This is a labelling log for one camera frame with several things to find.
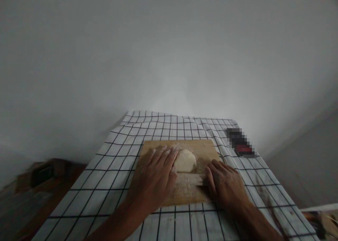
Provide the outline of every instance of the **wall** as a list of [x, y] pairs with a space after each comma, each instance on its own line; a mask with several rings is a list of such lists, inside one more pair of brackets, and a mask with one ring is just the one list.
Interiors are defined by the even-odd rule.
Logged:
[[267, 161], [300, 208], [338, 202], [338, 112]]
[[337, 99], [337, 9], [337, 0], [0, 0], [1, 145], [32, 161], [88, 162], [128, 110], [143, 109], [236, 119], [269, 156]]

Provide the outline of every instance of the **table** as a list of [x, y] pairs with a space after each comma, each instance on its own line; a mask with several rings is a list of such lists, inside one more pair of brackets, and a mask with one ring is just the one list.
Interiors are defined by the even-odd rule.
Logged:
[[[144, 141], [207, 139], [226, 163], [238, 170], [250, 200], [274, 228], [269, 209], [274, 210], [290, 240], [318, 240], [258, 153], [257, 158], [247, 159], [237, 157], [228, 147], [224, 130], [238, 127], [232, 119], [128, 112], [33, 240], [82, 240], [98, 228], [126, 197]], [[199, 203], [158, 209], [127, 240], [247, 239], [229, 213], [214, 203]]]

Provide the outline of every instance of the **tablecloth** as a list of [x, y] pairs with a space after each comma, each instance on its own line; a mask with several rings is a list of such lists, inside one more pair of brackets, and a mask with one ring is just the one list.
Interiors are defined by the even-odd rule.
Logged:
[[[274, 210], [290, 240], [318, 240], [283, 186], [258, 155], [238, 157], [224, 132], [239, 128], [232, 119], [130, 111], [112, 130], [95, 157], [37, 232], [36, 240], [82, 240], [124, 200], [141, 147], [148, 140], [207, 140], [241, 174], [246, 192], [271, 225]], [[162, 207], [127, 240], [247, 240], [228, 212], [210, 203]]]

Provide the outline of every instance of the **cutting board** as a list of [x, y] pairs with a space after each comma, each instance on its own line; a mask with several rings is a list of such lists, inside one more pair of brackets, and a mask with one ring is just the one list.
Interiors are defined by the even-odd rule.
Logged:
[[[168, 148], [173, 146], [178, 147], [180, 150], [187, 149], [191, 151], [195, 155], [197, 161], [197, 166], [192, 173], [204, 174], [205, 166], [211, 162], [211, 160], [216, 159], [219, 161], [219, 155], [211, 140], [145, 141], [141, 151], [140, 160], [138, 161], [133, 180], [130, 184], [129, 189], [131, 192], [137, 183], [136, 181], [140, 176], [142, 166], [148, 157], [147, 153], [149, 149], [157, 148], [163, 145], [167, 145]], [[206, 201], [210, 201], [208, 196], [208, 187], [189, 184], [176, 184], [173, 192], [162, 206], [183, 205]]]

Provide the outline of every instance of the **dough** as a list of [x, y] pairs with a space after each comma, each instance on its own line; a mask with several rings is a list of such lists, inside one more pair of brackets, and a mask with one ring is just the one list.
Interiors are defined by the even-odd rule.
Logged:
[[174, 162], [176, 172], [191, 172], [196, 167], [196, 158], [189, 150], [179, 152]]

